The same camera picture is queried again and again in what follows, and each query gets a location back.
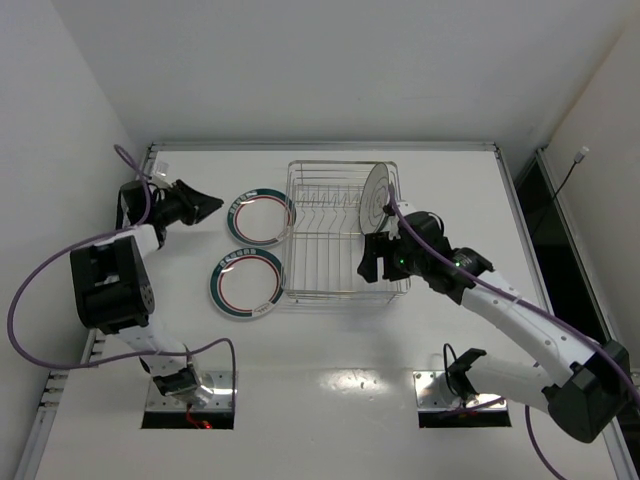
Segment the white plate with grey rim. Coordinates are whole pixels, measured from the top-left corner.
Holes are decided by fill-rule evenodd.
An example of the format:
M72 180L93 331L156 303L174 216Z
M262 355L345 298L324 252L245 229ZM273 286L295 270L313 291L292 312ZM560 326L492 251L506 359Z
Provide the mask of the white plate with grey rim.
M381 232L388 220L385 207L389 204L389 168L385 163L376 163L365 181L360 205L359 226L363 234Z

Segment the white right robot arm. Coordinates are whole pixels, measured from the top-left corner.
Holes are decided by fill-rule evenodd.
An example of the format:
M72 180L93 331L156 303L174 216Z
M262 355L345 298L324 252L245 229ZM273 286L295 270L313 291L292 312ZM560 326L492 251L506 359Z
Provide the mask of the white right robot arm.
M535 361L502 361L471 348L439 379L444 402L455 405L492 393L533 407L583 443L591 443L631 402L629 353L560 325L518 296L492 263L471 248L453 248L434 214L394 217L384 230L366 227L358 274L368 283L422 278L455 304L482 317Z

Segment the blue floral green plate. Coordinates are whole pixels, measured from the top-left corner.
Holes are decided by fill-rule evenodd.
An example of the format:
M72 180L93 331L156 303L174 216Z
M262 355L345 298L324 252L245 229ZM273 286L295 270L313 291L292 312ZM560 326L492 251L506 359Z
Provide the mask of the blue floral green plate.
M388 177L388 204L389 205L396 205L398 202L398 193L397 193L397 188L396 188L396 184L394 181L394 177L392 175L389 175Z

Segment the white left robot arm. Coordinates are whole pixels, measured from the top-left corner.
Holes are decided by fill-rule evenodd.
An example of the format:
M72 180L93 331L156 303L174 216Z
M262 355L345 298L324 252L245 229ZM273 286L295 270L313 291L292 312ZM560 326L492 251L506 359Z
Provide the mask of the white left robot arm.
M224 201L177 180L121 186L118 214L127 228L70 253L76 308L82 324L113 336L140 358L159 393L188 406L204 406L213 396L194 355L153 317L155 296L145 258L161 249L167 228L200 223Z

